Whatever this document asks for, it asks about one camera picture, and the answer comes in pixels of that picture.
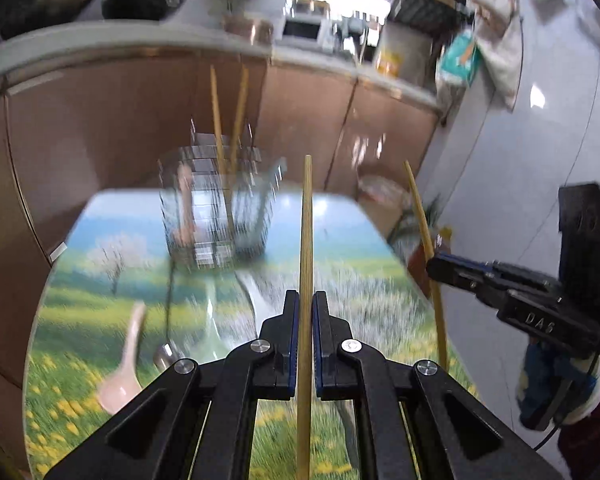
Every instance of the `microwave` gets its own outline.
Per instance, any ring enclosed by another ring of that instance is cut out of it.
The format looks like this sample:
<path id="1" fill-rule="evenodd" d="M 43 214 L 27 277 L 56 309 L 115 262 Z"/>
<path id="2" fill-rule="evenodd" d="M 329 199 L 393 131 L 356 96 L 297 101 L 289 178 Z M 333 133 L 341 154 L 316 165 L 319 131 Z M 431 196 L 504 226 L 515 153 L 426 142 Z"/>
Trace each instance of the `microwave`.
<path id="1" fill-rule="evenodd" d="M 282 18 L 274 30 L 276 44 L 304 50 L 333 52 L 335 46 L 334 23 L 325 16 L 295 14 Z"/>

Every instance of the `pot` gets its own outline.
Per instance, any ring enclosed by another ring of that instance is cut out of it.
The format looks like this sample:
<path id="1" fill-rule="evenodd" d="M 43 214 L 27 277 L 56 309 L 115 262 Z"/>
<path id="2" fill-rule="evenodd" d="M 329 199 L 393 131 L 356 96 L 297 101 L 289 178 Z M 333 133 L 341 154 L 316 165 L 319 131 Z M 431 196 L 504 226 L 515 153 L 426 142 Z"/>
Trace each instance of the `pot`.
<path id="1" fill-rule="evenodd" d="M 152 20 L 157 22 L 173 14 L 186 0 L 104 0 L 106 20 Z"/>
<path id="2" fill-rule="evenodd" d="M 222 28 L 226 32 L 246 38 L 251 44 L 270 45 L 273 40 L 273 24 L 260 18 L 228 14 L 222 19 Z"/>
<path id="3" fill-rule="evenodd" d="M 38 28 L 72 22 L 91 0 L 19 0 L 7 15 L 4 40 Z"/>

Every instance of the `screw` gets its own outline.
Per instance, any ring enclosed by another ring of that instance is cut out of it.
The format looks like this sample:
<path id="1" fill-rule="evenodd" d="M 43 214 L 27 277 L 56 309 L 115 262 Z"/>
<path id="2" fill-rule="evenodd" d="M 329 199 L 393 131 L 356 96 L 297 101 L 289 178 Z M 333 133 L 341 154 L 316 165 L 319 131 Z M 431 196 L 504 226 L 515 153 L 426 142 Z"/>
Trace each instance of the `screw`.
<path id="1" fill-rule="evenodd" d="M 423 375 L 433 375 L 438 371 L 438 365 L 428 359 L 419 361 L 416 368 Z"/>
<path id="2" fill-rule="evenodd" d="M 350 354 L 362 350 L 362 343 L 357 339 L 345 339 L 341 346 L 345 352 L 349 352 Z"/>
<path id="3" fill-rule="evenodd" d="M 271 348 L 271 343 L 266 339 L 254 339 L 251 341 L 251 350 L 258 354 L 263 354 Z"/>
<path id="4" fill-rule="evenodd" d="M 196 363 L 192 359 L 180 359 L 173 365 L 173 369 L 182 375 L 191 373 L 195 367 Z"/>

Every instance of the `yellow flower print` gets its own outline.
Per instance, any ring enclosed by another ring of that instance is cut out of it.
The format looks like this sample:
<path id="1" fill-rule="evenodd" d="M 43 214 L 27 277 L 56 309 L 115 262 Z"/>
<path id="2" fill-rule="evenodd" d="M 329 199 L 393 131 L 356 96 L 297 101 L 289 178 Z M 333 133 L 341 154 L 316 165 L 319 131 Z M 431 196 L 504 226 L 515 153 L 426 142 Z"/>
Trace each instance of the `yellow flower print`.
<path id="1" fill-rule="evenodd" d="M 102 407 L 100 406 L 100 403 L 98 402 L 98 399 L 96 399 L 95 395 L 83 400 L 82 405 L 87 408 L 87 410 L 91 410 L 92 412 L 102 411 Z"/>
<path id="2" fill-rule="evenodd" d="M 42 356 L 42 363 L 43 363 L 43 366 L 47 366 L 47 367 L 51 368 L 52 370 L 55 370 L 57 368 L 54 360 L 51 357 L 49 357 L 49 355 L 47 355 L 47 354 L 44 354 Z"/>
<path id="3" fill-rule="evenodd" d="M 77 400 L 70 400 L 69 405 L 74 409 L 78 415 L 84 415 L 84 408 L 80 405 Z"/>
<path id="4" fill-rule="evenodd" d="M 71 407 L 68 400 L 60 399 L 58 400 L 58 408 L 63 412 L 66 416 L 70 416 L 71 418 L 78 418 L 78 414 L 75 413 L 75 410 Z"/>
<path id="5" fill-rule="evenodd" d="M 272 420 L 283 420 L 286 416 L 286 411 L 282 406 L 276 406 L 276 409 L 271 415 Z"/>
<path id="6" fill-rule="evenodd" d="M 78 431 L 78 428 L 76 427 L 76 425 L 72 422 L 68 422 L 66 424 L 66 428 L 71 431 L 74 435 L 79 435 L 80 431 Z"/>
<path id="7" fill-rule="evenodd" d="M 59 458 L 60 457 L 60 452 L 55 447 L 45 446 L 45 451 L 46 451 L 46 454 L 48 454 L 51 458 Z"/>
<path id="8" fill-rule="evenodd" d="M 320 462 L 316 466 L 315 471 L 317 473 L 328 474 L 333 472 L 333 465 L 331 465 L 331 462 Z"/>
<path id="9" fill-rule="evenodd" d="M 102 375 L 97 370 L 95 372 L 89 371 L 87 377 L 95 384 L 99 384 L 100 382 L 102 382 Z"/>

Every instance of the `cable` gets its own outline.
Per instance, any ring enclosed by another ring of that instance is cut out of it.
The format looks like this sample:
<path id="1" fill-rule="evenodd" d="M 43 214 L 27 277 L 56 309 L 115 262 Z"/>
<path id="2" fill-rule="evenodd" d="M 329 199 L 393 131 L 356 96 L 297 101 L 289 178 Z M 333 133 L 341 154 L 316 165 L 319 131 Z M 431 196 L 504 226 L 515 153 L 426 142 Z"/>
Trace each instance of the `cable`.
<path id="1" fill-rule="evenodd" d="M 537 446 L 534 447 L 534 451 L 538 451 L 538 449 L 540 449 L 542 446 L 544 446 L 544 444 L 549 442 L 551 440 L 551 437 L 554 436 L 555 432 L 558 431 L 559 429 L 560 429 L 560 424 L 556 424 L 554 427 L 552 427 L 551 431 L 547 434 L 546 437 L 544 437 L 544 439 L 541 440 L 540 444 L 538 444 Z"/>
<path id="2" fill-rule="evenodd" d="M 598 358 L 599 357 L 600 357 L 600 352 L 598 352 L 595 355 L 595 357 L 593 358 L 593 361 L 591 361 L 591 364 L 589 365 L 589 370 L 587 370 L 587 375 L 584 377 L 584 380 L 582 381 L 582 385 L 580 386 L 580 389 L 578 390 L 578 394 L 573 397 L 574 399 L 577 399 L 583 393 L 584 388 L 587 385 L 587 379 L 589 377 L 591 377 L 591 374 L 593 373 L 593 369 L 598 364 Z M 558 409 L 556 410 L 556 413 L 560 412 L 560 409 L 561 409 L 562 405 L 567 401 L 567 399 L 568 399 L 568 396 L 564 397 L 563 401 L 560 403 L 560 406 L 558 406 Z M 555 432 L 558 431 L 562 427 L 562 421 L 564 420 L 564 416 L 563 415 L 558 415 L 555 418 L 557 419 L 558 417 L 560 417 L 560 420 L 556 420 L 556 423 L 555 423 L 554 427 L 552 427 L 551 431 L 547 434 L 547 436 L 544 437 L 544 439 L 542 439 L 540 441 L 540 444 L 537 444 L 534 447 L 534 451 L 538 451 L 542 446 L 544 446 L 544 444 L 546 444 L 547 442 L 549 442 L 551 440 L 551 437 L 555 435 Z"/>

